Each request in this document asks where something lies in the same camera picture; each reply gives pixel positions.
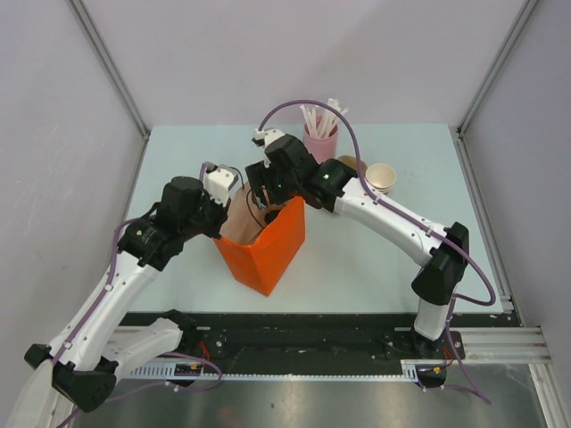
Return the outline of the black plastic cup lid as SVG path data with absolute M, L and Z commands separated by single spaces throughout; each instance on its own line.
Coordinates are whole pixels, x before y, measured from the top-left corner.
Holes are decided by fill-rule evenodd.
M 264 216 L 264 221 L 265 221 L 265 223 L 266 223 L 267 225 L 269 225 L 270 223 L 272 223 L 272 222 L 277 218 L 277 215 L 278 215 L 278 214 L 279 214 L 278 211 L 270 211 L 269 213 L 267 213 L 267 214 Z

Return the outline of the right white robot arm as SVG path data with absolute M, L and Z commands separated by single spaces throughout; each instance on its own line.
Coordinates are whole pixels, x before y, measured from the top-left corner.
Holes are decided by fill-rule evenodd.
M 336 159 L 319 163 L 302 141 L 279 130 L 255 132 L 262 160 L 246 167 L 256 205 L 263 209 L 300 197 L 316 210 L 351 218 L 404 251 L 420 270 L 411 283 L 418 296 L 411 346 L 422 358 L 443 348 L 452 295 L 467 268 L 469 232 L 421 218 L 363 186 L 355 169 Z

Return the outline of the orange paper bag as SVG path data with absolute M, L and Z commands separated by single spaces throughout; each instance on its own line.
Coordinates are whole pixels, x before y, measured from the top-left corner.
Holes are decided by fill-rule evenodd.
M 284 205 L 259 210 L 250 186 L 240 186 L 230 199 L 228 219 L 214 241 L 238 283 L 269 296 L 305 241 L 305 204 L 295 197 Z M 278 211 L 267 225 L 264 216 Z

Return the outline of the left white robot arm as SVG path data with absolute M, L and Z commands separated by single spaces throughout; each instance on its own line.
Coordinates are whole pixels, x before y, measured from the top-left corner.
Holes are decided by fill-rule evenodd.
M 147 361 L 195 350 L 196 323 L 175 309 L 127 342 L 108 341 L 137 296 L 182 252 L 190 239 L 219 237 L 237 181 L 216 169 L 203 178 L 174 177 L 143 216 L 119 226 L 110 266 L 68 325 L 47 344 L 33 344 L 25 361 L 45 370 L 48 393 L 58 392 L 79 410 L 100 407 L 120 379 Z

